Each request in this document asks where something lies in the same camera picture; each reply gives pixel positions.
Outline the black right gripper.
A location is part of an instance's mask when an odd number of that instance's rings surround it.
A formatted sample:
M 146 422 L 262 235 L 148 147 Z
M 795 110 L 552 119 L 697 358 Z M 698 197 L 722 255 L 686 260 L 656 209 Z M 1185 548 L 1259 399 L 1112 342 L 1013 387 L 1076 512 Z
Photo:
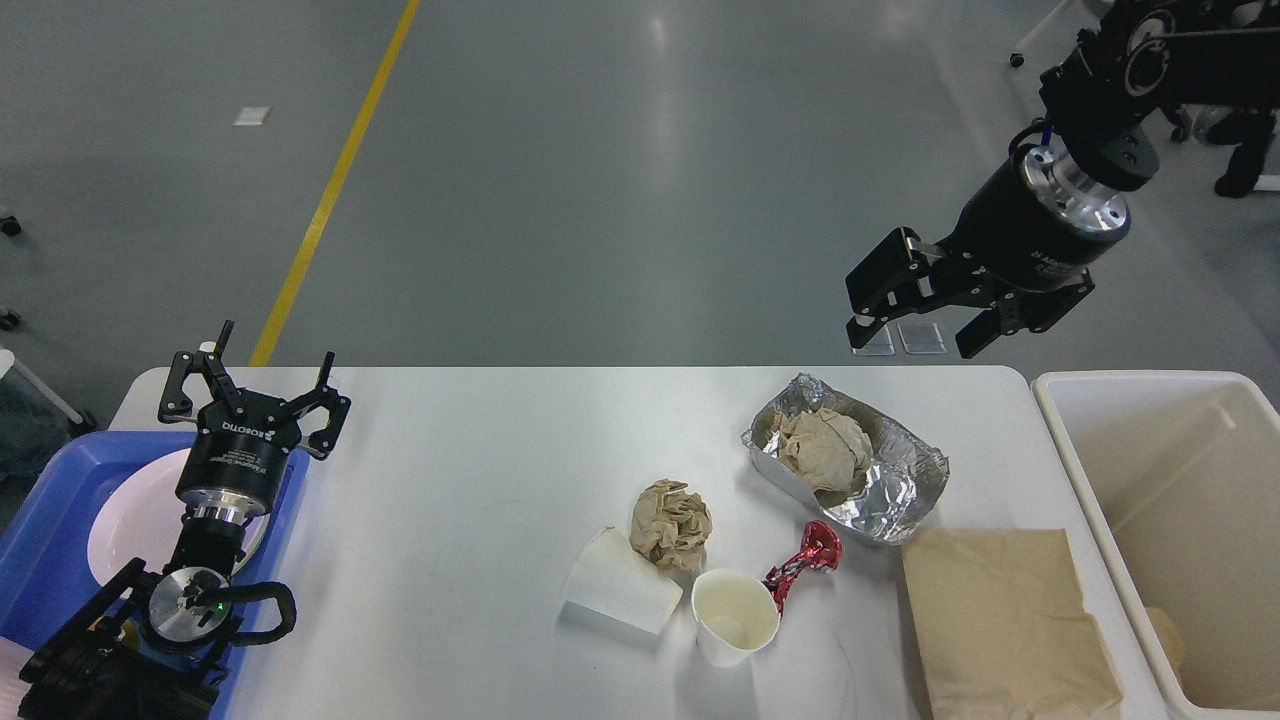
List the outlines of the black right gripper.
M 1130 229 L 1125 196 L 1088 177 L 1064 143 L 1023 146 L 940 245 L 899 227 L 845 275 L 849 345 L 948 306 L 979 311 L 955 334 L 964 359 L 1020 331 L 1043 333 L 1093 292 L 1085 270 Z

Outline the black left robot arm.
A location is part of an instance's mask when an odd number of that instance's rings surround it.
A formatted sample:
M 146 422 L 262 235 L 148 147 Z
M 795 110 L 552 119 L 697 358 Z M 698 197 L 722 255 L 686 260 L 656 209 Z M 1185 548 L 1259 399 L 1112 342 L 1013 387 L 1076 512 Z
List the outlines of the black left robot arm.
M 273 514 L 293 454 L 326 459 L 351 401 L 332 386 L 328 352 L 314 387 L 293 398 L 239 387 L 223 354 L 227 322 L 207 347 L 174 355 L 157 404 L 164 424 L 195 441 L 175 484 L 183 505 L 170 559 L 129 560 L 19 670 L 20 719 L 206 719 L 233 648 L 278 642 L 297 607 L 280 582 L 233 577 L 253 521 Z

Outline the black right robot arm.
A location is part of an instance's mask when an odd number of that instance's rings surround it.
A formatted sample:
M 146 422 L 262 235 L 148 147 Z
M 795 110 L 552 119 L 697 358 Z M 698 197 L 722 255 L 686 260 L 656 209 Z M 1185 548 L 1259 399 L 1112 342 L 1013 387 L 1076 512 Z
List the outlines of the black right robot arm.
M 972 196 L 952 232 L 928 243 L 891 231 L 847 273 L 847 341 L 863 348 L 891 322 L 973 307 L 955 336 L 965 359 L 1019 331 L 1042 333 L 1093 290 L 1089 266 L 1132 228 L 1126 193 L 1158 172 L 1142 129 L 1152 113 L 1192 137 L 1180 113 L 1215 118 L 1207 143 L 1233 150 L 1216 181 L 1240 199 L 1260 188 L 1277 133 L 1277 4 L 1236 23 L 1239 1 L 1115 1 L 1070 55 L 1039 76 L 1043 113 Z

